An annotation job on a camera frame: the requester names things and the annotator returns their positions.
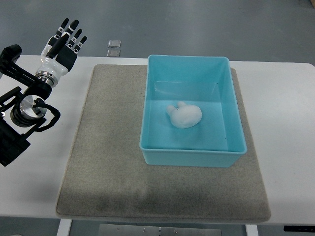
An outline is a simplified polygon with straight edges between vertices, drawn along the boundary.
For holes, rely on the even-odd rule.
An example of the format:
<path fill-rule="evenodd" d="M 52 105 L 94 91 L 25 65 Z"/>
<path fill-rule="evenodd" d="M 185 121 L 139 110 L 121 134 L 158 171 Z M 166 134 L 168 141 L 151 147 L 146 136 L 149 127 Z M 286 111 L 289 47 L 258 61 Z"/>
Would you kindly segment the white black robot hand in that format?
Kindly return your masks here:
<path fill-rule="evenodd" d="M 70 23 L 66 18 L 41 53 L 41 66 L 35 76 L 53 88 L 71 71 L 87 40 L 86 36 L 80 37 L 82 29 L 77 29 L 78 25 L 78 20 Z"/>

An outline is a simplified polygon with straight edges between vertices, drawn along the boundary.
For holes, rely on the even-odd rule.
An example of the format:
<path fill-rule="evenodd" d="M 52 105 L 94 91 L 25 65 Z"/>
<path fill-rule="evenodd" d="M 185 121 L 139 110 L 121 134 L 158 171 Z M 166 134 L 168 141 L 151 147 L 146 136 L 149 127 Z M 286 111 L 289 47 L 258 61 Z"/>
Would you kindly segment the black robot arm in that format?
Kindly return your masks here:
<path fill-rule="evenodd" d="M 31 144 L 27 138 L 34 132 L 53 127 L 61 114 L 45 103 L 52 92 L 47 76 L 36 77 L 20 68 L 16 61 L 22 48 L 11 45 L 0 54 L 0 72 L 27 86 L 25 92 L 15 87 L 0 97 L 0 163 L 7 166 Z"/>

